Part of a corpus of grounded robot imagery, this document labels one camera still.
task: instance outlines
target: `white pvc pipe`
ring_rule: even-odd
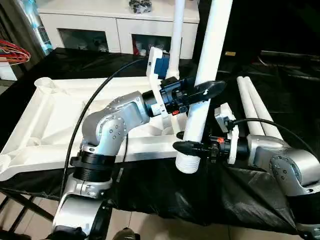
[[[238,76],[236,78],[238,83],[239,92],[241,96],[241,101],[244,109],[244,114],[246,118],[254,118],[257,119],[258,115],[255,110],[255,106],[251,100],[249,91],[247,89],[247,84],[245,79],[242,76]],[[249,121],[248,123],[249,131],[253,135],[265,135],[265,132],[261,126],[261,123],[258,121]]]
[[[182,39],[182,27],[184,24],[184,11],[186,0],[175,0],[174,4],[174,20],[172,28],[170,59],[166,72],[166,79],[175,77],[179,79],[179,60]]]
[[[205,30],[200,62],[195,84],[216,80],[220,56],[224,45],[233,0],[212,0]],[[201,142],[208,115],[210,100],[190,106],[184,131],[184,141]],[[200,158],[178,152],[176,167],[183,173],[192,174],[198,170]]]
[[[253,102],[254,109],[255,109],[257,116],[260,119],[266,119],[266,120],[273,122],[273,119],[270,116],[270,113],[268,112],[264,102],[262,101],[262,99],[261,99],[259,93],[257,92],[254,84],[252,83],[250,77],[246,76],[243,80],[245,81],[246,88],[249,91],[250,98]],[[271,137],[275,137],[275,138],[283,140],[283,138],[282,138],[282,136],[276,126],[272,126],[270,124],[263,123],[263,122],[261,123],[261,125],[262,125],[263,131],[266,136],[271,136]]]

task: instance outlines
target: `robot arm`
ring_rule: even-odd
[[[167,112],[174,115],[186,112],[190,104],[213,98],[224,88],[223,81],[208,81],[194,87],[192,78],[172,77],[161,82],[160,95]],[[70,161],[75,171],[68,176],[53,220],[53,235],[76,232],[90,239],[105,238],[111,212],[103,196],[112,186],[116,155],[131,129],[161,114],[154,107],[156,104],[152,91],[144,94],[136,91],[116,98],[103,110],[85,118],[80,151]]]
[[[230,133],[230,118],[223,114],[216,119],[225,133]],[[173,147],[186,155],[229,163],[232,140],[210,136],[206,143],[180,141]],[[320,163],[308,151],[290,147],[285,141],[265,135],[240,137],[237,141],[237,161],[271,174],[295,218],[296,228],[303,239],[320,239]]]
[[[80,152],[71,158],[70,164],[75,167],[73,176],[89,182],[109,181],[125,136],[149,120],[138,91],[118,97],[103,110],[90,114],[82,125]]]

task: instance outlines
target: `black tablecloth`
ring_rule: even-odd
[[[4,146],[32,97],[34,81],[52,79],[103,78],[111,75],[135,56],[57,48],[23,78],[0,95],[0,148]],[[227,68],[222,60],[220,68]],[[320,82],[289,76],[274,69],[246,68],[275,122],[301,136],[320,153],[320,111],[317,106]],[[121,77],[145,76],[146,65],[140,64],[120,74]],[[180,76],[195,76],[197,65],[182,60]],[[220,72],[217,79],[225,79]],[[236,118],[244,112],[235,78],[228,80],[226,90],[211,101],[210,112],[228,102]],[[214,116],[207,126],[221,136]],[[240,135],[248,132],[240,127]],[[296,139],[282,132],[284,139],[302,148]],[[59,199],[62,169],[23,172],[0,182],[0,190]],[[293,216],[275,180],[266,172],[226,167],[221,163],[202,161],[194,174],[176,169],[174,159],[157,159],[117,163],[112,189],[106,196],[111,207],[180,218],[200,225],[211,223],[295,234]]]

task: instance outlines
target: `white bracket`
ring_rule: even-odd
[[[164,104],[164,100],[162,99],[162,96],[160,94],[161,80],[158,79],[158,74],[155,73],[156,61],[157,59],[161,59],[162,55],[163,55],[163,52],[161,49],[156,47],[151,47],[148,64],[146,67],[146,76],[149,79],[150,87],[153,91],[154,98],[157,102],[157,104],[154,104],[151,106],[153,114],[157,115],[159,114],[159,112],[161,113],[163,128],[167,129],[172,127],[172,123],[170,119],[171,116],[168,114]]]
[[[214,110],[214,116],[221,130],[224,133],[227,133],[227,138],[231,140],[230,154],[227,162],[228,164],[235,164],[236,156],[237,156],[238,139],[239,139],[239,128],[236,125],[230,132],[227,129],[226,122],[236,120],[236,118],[233,115],[231,108],[227,102],[224,104],[221,104],[220,107]]]

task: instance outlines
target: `red label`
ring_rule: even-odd
[[[179,110],[175,110],[175,111],[172,112],[172,115],[174,116],[174,115],[177,115],[179,113],[180,113]]]
[[[222,137],[219,137],[217,139],[217,142],[220,143],[220,144],[223,144],[225,142],[225,140]]]

